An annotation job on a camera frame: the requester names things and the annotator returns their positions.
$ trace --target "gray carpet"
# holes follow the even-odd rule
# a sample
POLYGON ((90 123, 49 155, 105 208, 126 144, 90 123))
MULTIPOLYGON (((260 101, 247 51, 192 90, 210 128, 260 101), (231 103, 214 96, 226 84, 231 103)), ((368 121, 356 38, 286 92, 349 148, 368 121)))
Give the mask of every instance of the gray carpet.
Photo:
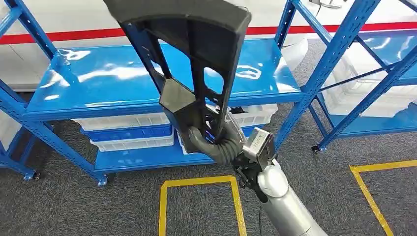
MULTIPOLYGON (((310 42, 310 50, 295 76, 305 81, 324 47, 310 42)), ((279 105, 267 130, 276 131, 290 104, 279 105)), ((55 132, 93 162, 96 147, 72 121, 56 123, 55 132)), ((349 165, 415 159, 415 133, 336 140, 313 155, 310 147, 321 138, 305 113, 279 151, 279 162, 290 185, 329 235, 380 236, 376 220, 349 165)), ((205 165, 115 174, 98 187, 89 176, 38 141, 29 165, 41 171, 39 181, 22 181, 9 170, 0 171, 0 235, 64 236, 157 235, 160 187, 165 180, 233 175, 229 167, 205 165)), ((416 169, 404 168, 361 174, 395 235, 417 235, 416 169)), ((259 202, 240 189, 247 235, 258 236, 259 202)), ((276 230, 262 215, 263 235, 276 230)), ((168 189, 167 235, 238 235, 228 183, 168 189)))

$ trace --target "red stripe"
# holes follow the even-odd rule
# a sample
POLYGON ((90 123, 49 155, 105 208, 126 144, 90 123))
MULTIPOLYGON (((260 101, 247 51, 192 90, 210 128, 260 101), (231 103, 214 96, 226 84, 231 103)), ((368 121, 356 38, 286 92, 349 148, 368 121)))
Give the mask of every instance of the red stripe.
MULTIPOLYGON (((325 28, 329 32, 336 32, 339 25, 327 25, 325 28)), ((417 22, 393 22, 393 23, 372 23, 365 24, 362 31, 376 31, 376 30, 409 30, 417 29, 417 22)), ((277 27, 249 27, 246 31, 248 35, 257 34, 275 34, 277 27)), ((291 26, 289 33, 314 33, 310 26, 291 26)), ((68 41, 68 40, 82 40, 94 38, 110 38, 124 36, 120 28, 116 29, 94 29, 94 30, 80 30, 80 31, 66 31, 66 32, 52 32, 47 33, 51 41, 68 41)), ((13 34, 5 35, 0 38, 0 44, 19 44, 19 43, 33 43, 34 40, 29 34, 13 34)))

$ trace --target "shelf caster wheel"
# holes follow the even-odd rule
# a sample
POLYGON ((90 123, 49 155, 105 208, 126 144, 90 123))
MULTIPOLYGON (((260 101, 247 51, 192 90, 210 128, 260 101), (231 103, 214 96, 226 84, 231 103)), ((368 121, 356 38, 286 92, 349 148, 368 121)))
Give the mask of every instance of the shelf caster wheel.
POLYGON ((40 172, 35 172, 35 174, 33 174, 33 179, 34 180, 39 180, 40 179, 40 172))
POLYGON ((38 179, 40 179, 40 172, 35 172, 33 175, 31 175, 31 176, 24 176, 23 177, 23 180, 26 180, 26 181, 29 181, 29 180, 32 180, 32 179, 34 179, 34 180, 38 180, 38 179))
POLYGON ((311 147, 311 150, 313 151, 313 153, 318 153, 318 152, 320 152, 321 150, 320 150, 320 148, 318 147, 318 146, 312 146, 311 147))

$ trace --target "blue shelving unit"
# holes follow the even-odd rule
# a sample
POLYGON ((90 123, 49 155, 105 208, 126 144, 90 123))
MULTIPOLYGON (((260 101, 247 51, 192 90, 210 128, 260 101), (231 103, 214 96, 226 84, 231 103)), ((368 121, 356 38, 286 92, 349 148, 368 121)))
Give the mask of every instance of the blue shelving unit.
MULTIPOLYGON (((51 59, 28 105, 7 85, 1 84, 0 109, 24 128, 88 173, 99 185, 106 184, 106 174, 112 172, 212 163, 202 154, 183 155, 178 140, 171 147, 99 152, 95 164, 87 162, 44 121, 160 112, 159 95, 150 76, 130 45, 57 50, 22 0, 5 1, 12 9, 10 18, 19 19, 51 59)), ((288 0, 275 38, 244 41, 229 106, 294 103, 276 135, 278 149, 377 2, 356 1, 332 39, 299 0, 288 0), (321 38, 329 46, 308 82, 301 87, 280 51, 296 10, 322 33, 321 38)), ((192 88, 187 57, 167 44, 162 45, 162 50, 173 76, 192 88)), ((220 88, 219 75, 206 70, 205 78, 214 91, 220 88)))
MULTIPOLYGON (((407 0, 401 2, 414 11, 417 10, 414 3, 407 0)), ((325 129, 316 111, 309 105, 308 109, 324 137, 317 146, 312 147, 313 151, 325 150, 326 146, 336 138, 417 131, 417 105, 414 103, 392 118, 361 117, 360 115, 391 87, 417 85, 417 30, 368 32, 361 33, 354 39, 381 67, 327 86, 320 91, 383 70, 387 72, 387 76, 347 116, 329 114, 321 93, 314 97, 330 123, 331 130, 328 132, 325 129)))

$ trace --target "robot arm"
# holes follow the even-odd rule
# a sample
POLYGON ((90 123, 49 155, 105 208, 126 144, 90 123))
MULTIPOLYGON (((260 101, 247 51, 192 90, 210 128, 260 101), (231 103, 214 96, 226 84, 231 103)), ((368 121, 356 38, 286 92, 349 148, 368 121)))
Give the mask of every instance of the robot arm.
MULTIPOLYGON (((234 120, 230 113, 226 114, 225 120, 228 119, 234 120)), ((240 130, 240 127, 233 121, 225 122, 225 125, 228 131, 240 130)), ((202 153, 210 157, 212 153, 216 153, 214 160, 224 160, 217 156, 217 151, 211 152, 211 150, 217 150, 216 147, 205 148, 206 140, 192 140, 197 148, 201 148, 202 153)), ((239 176, 239 185, 242 188, 249 187, 256 193, 265 213, 279 234, 282 236, 327 236, 288 184, 287 177, 274 156, 273 134, 256 127, 248 140, 240 138, 232 143, 241 142, 244 142, 241 152, 231 161, 239 176)), ((236 150, 239 147, 236 145, 234 148, 230 147, 230 150, 236 150)))

